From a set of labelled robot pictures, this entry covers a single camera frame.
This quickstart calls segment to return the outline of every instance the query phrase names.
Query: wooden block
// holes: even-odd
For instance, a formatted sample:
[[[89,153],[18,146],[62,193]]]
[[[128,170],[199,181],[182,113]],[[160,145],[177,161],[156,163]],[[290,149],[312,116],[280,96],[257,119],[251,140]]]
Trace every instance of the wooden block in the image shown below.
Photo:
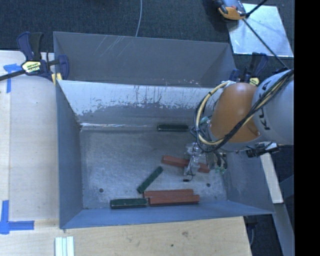
[[[123,208],[140,208],[147,206],[147,199],[145,198],[124,198],[110,200],[110,207],[112,209]]]
[[[197,204],[200,201],[198,194],[180,196],[155,196],[149,198],[150,206],[176,206]]]
[[[199,165],[200,165],[200,167],[199,167],[199,169],[198,169],[198,172],[201,172],[201,173],[208,173],[208,172],[210,172],[210,169],[209,169],[209,167],[208,167],[206,164],[200,162]]]
[[[194,190],[191,188],[187,189],[171,189],[171,190],[150,190],[143,192],[144,198],[153,197],[178,197],[178,196],[188,196],[193,195]]]
[[[177,167],[186,167],[189,164],[189,160],[174,157],[171,155],[163,155],[161,162],[167,165],[177,166]]]
[[[163,171],[164,169],[161,166],[158,166],[158,168],[155,169],[136,190],[142,194]]]
[[[178,157],[174,157],[171,155],[163,155],[161,162],[163,164],[167,164],[167,165],[171,165],[171,166],[176,166],[176,167],[186,167],[189,164],[189,160],[187,159],[183,159],[183,158],[178,158]],[[198,169],[198,172],[201,173],[208,173],[210,172],[210,169],[208,168],[208,166],[204,163],[199,163],[200,167]]]

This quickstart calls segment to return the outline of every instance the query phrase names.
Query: green wooden block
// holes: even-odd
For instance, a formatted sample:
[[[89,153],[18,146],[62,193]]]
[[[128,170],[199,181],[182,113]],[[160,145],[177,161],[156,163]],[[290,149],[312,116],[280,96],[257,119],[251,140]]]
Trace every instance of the green wooden block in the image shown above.
[[[124,208],[141,208],[146,207],[148,200],[146,198],[125,198],[110,200],[110,207],[112,209]]]
[[[152,182],[164,171],[164,169],[159,166],[157,169],[151,173],[151,175],[136,189],[140,194],[142,194],[147,187],[150,186]]]

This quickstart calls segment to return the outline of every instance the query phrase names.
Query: red wooden block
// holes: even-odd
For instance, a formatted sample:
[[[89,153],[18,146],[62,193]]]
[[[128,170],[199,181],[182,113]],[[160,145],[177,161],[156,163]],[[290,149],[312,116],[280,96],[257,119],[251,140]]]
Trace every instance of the red wooden block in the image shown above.
[[[180,196],[155,196],[149,198],[150,206],[176,206],[197,204],[200,201],[198,194]]]
[[[143,192],[144,198],[153,197],[178,197],[178,196],[188,196],[193,195],[194,190],[191,188],[187,189],[171,189],[171,190],[150,190]]]
[[[171,155],[163,155],[161,162],[164,164],[167,164],[167,165],[177,166],[177,167],[186,167],[189,164],[189,160],[174,157]],[[199,165],[200,165],[200,168],[198,169],[198,172],[201,172],[201,173],[210,172],[210,169],[208,168],[208,166],[206,164],[200,162]]]

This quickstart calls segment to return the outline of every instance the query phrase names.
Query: metal plate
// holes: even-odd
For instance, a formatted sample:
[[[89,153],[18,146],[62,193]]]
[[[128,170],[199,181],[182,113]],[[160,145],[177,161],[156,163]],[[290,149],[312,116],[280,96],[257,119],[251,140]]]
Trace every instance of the metal plate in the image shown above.
[[[256,7],[246,3],[243,6],[247,13]],[[262,5],[246,21],[278,57],[294,56],[277,7]],[[251,55],[257,52],[273,56],[243,20],[230,22],[227,28],[235,54]]]

